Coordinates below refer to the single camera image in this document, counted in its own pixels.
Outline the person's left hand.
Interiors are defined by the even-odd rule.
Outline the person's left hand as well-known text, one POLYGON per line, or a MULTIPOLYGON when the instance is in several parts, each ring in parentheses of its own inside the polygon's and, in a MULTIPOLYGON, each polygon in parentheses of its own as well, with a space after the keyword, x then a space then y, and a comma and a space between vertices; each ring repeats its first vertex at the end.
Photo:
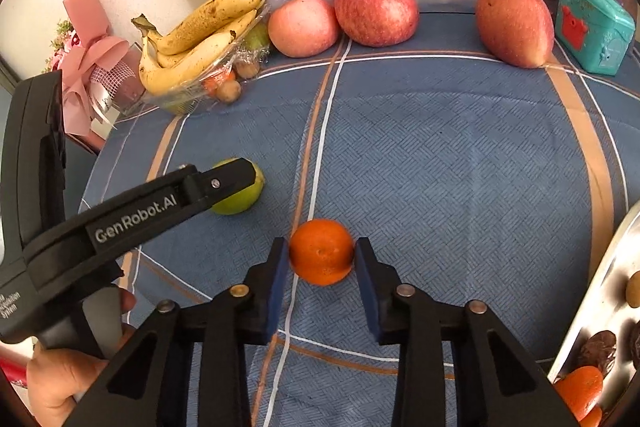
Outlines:
POLYGON ((62 426, 76 407, 75 395, 86 392, 107 360, 70 349, 46 349, 38 341, 27 363, 32 415, 40 426, 62 426))

